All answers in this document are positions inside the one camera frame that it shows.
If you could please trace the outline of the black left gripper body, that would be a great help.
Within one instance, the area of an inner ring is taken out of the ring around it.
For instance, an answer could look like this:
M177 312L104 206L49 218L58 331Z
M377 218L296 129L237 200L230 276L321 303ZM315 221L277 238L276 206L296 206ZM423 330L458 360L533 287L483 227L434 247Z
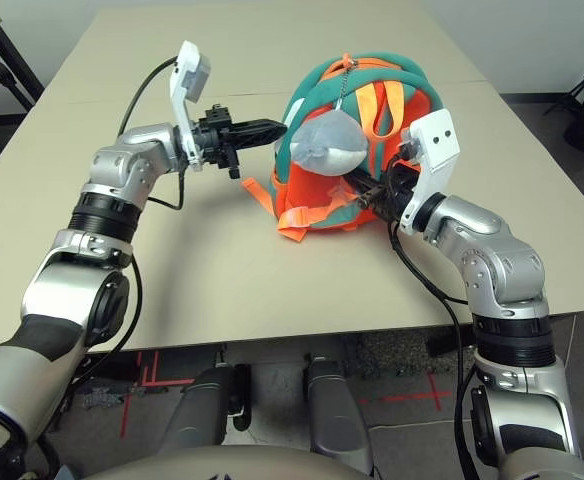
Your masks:
M196 122L194 138L205 162L215 164L219 170L227 169L231 179L239 179L237 150L230 135L232 125L228 108L214 104Z

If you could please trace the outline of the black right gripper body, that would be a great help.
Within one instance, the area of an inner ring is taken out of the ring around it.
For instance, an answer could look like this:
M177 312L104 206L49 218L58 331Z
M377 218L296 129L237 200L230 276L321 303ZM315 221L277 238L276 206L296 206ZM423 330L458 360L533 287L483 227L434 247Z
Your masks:
M413 196L420 167L402 160L391 160L379 180L373 181L370 210L380 219L399 221Z

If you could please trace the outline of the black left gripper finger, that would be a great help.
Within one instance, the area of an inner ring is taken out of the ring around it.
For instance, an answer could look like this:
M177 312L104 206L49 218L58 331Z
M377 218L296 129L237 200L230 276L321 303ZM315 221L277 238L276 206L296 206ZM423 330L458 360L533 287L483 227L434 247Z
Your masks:
M283 135L284 131L235 133L231 143L235 149L250 149L272 144L279 140Z
M287 126L271 119L255 119L232 124L236 135L284 135Z

